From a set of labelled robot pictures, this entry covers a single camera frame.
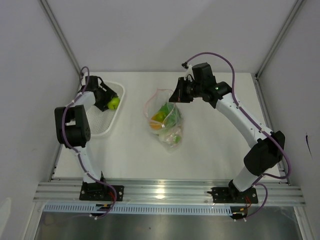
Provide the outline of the green apple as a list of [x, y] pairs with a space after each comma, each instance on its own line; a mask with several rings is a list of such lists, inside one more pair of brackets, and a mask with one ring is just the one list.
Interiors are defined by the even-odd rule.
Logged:
[[108, 103], [107, 107], [109, 110], [117, 110], [121, 100], [119, 97], [113, 97]]

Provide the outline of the green leafy lettuce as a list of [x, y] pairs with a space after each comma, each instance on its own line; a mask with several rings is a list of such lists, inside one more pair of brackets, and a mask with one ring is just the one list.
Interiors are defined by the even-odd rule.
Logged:
[[180, 124], [183, 120], [181, 111], [175, 103], [166, 102], [159, 111], [166, 114], [166, 118], [163, 122], [166, 128], [174, 127]]

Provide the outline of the clear zip top bag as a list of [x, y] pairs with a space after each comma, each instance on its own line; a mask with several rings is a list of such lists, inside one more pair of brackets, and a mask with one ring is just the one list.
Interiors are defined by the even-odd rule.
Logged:
[[157, 89], [143, 108], [147, 128], [167, 150], [177, 148], [183, 139], [184, 118], [174, 102], [171, 89]]

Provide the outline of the orange fruit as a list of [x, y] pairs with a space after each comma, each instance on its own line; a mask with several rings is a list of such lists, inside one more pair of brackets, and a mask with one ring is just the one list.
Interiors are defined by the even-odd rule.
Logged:
[[163, 111], [158, 111], [152, 118], [149, 120], [149, 126], [153, 130], [160, 130], [163, 128], [163, 123], [166, 118], [166, 114]]

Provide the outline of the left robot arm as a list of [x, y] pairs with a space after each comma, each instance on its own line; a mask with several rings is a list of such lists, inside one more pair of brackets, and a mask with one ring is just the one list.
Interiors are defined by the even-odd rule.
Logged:
[[118, 83], [96, 75], [81, 80], [75, 99], [54, 110], [57, 140], [70, 150], [83, 170], [83, 182], [93, 184], [91, 194], [97, 200], [108, 196], [103, 171], [95, 163], [92, 138], [105, 137], [116, 121], [125, 90]]

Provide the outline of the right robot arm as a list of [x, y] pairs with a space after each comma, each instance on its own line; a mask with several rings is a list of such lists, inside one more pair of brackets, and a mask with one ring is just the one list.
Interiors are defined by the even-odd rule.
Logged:
[[171, 103], [190, 103], [201, 98], [224, 115], [246, 140], [250, 151], [244, 157], [244, 167], [229, 183], [228, 196], [234, 202], [246, 197], [263, 174], [273, 168], [283, 156], [285, 136], [257, 122], [236, 99], [234, 88], [228, 83], [217, 82], [208, 63], [194, 66], [183, 64], [184, 77], [179, 77], [176, 89], [169, 98]]

